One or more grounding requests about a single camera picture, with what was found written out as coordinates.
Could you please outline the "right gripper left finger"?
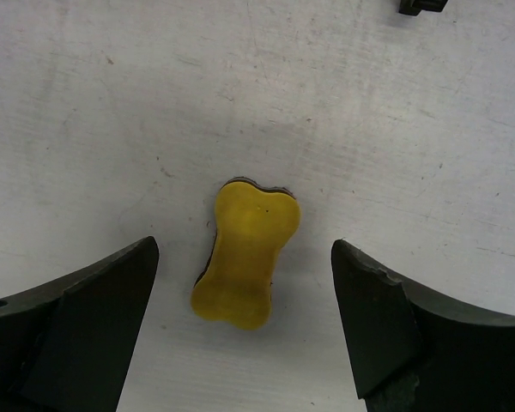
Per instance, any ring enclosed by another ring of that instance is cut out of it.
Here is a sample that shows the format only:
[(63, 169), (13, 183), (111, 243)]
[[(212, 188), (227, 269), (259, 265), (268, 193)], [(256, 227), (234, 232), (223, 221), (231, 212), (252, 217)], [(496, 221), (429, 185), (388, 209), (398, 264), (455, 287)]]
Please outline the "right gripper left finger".
[(114, 411), (155, 282), (148, 236), (0, 298), (0, 411)]

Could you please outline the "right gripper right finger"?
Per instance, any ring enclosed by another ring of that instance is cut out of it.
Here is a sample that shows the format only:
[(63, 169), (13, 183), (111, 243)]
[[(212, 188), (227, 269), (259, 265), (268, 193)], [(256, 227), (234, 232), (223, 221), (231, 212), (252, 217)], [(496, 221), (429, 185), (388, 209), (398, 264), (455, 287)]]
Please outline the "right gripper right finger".
[(515, 411), (515, 316), (437, 292), (343, 239), (331, 266), (367, 410)]

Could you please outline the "yellow bone-shaped eraser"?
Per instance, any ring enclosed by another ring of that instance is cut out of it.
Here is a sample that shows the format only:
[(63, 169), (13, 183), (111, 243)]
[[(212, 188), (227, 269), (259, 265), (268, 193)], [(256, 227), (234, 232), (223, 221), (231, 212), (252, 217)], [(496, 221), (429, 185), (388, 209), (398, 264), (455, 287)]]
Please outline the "yellow bone-shaped eraser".
[(191, 291), (191, 309), (207, 321), (259, 329), (270, 318), (272, 276), (300, 225), (300, 206), (286, 188), (237, 177), (217, 192), (214, 217), (215, 241)]

